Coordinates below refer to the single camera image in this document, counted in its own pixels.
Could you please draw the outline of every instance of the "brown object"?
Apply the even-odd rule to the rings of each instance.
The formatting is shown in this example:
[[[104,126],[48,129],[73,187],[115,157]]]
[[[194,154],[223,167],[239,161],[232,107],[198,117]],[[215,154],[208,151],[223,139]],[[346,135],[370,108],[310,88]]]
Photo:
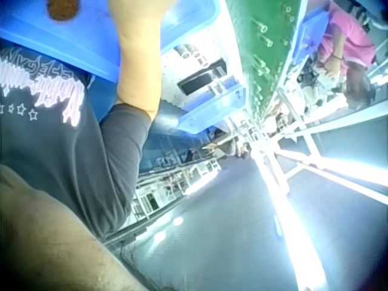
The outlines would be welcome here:
[[[57,21],[73,19],[79,11],[79,0],[48,0],[47,11]]]

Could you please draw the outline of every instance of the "blue plastic bin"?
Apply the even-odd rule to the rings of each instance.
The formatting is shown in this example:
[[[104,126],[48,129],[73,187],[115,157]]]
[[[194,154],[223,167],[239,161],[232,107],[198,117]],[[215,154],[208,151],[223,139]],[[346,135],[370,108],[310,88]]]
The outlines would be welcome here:
[[[246,96],[247,89],[237,84],[182,116],[177,128],[195,135],[242,108]]]
[[[120,53],[108,0],[81,0],[78,16],[67,22],[51,20],[46,2],[1,1],[0,38],[117,82]],[[212,23],[218,15],[218,0],[180,0],[162,22],[161,53]]]
[[[319,8],[307,15],[299,28],[293,53],[294,65],[318,50],[329,23],[329,12]]]

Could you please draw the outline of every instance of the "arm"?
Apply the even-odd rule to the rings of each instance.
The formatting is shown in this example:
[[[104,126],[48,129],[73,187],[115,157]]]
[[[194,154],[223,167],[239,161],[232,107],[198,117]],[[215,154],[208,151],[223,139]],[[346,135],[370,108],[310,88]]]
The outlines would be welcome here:
[[[333,25],[333,53],[335,58],[342,59],[344,57],[344,49],[346,43],[346,35],[337,26]]]
[[[160,25],[175,0],[110,0],[121,48],[119,102],[154,119],[161,97]]]
[[[324,64],[326,75],[330,78],[337,78],[341,71],[341,62],[344,57],[344,48],[346,43],[346,35],[339,27],[333,25],[333,52]]]
[[[146,291],[63,204],[0,166],[0,256],[30,290]]]

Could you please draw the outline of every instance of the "worker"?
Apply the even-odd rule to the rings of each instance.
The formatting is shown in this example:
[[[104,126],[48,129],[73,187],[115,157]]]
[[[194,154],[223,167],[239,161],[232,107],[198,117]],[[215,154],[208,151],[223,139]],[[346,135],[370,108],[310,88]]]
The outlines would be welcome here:
[[[226,136],[226,134],[227,133],[225,131],[216,127],[213,133],[213,142],[211,142],[206,147],[208,149],[220,149],[220,151],[222,151],[223,154],[228,157],[234,156],[235,158],[246,159],[250,156],[250,152],[252,151],[250,144],[248,142],[242,142],[237,136],[227,140],[226,142],[223,142],[222,144],[218,144],[216,142],[217,139]]]
[[[12,277],[0,272],[12,289],[145,290],[100,241],[130,213],[161,97],[161,20],[175,0],[109,2],[121,72],[101,124],[82,73],[0,43],[0,263]]]
[[[352,15],[334,1],[326,1],[324,7],[330,15],[329,25],[319,45],[316,69],[336,80],[342,73],[346,77],[345,96],[349,107],[361,109],[374,97],[366,71],[375,58],[375,47]]]

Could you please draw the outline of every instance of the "pink shirt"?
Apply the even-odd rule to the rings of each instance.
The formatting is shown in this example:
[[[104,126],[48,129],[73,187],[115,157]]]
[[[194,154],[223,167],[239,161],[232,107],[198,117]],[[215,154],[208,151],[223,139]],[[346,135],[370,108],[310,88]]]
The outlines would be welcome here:
[[[369,68],[372,65],[376,51],[373,42],[362,26],[352,15],[346,13],[333,1],[330,1],[329,13],[329,25],[319,46],[319,60],[324,62],[333,52],[332,26],[336,25],[347,36],[344,61],[341,62],[341,72],[343,74],[347,72],[346,61],[357,62]]]

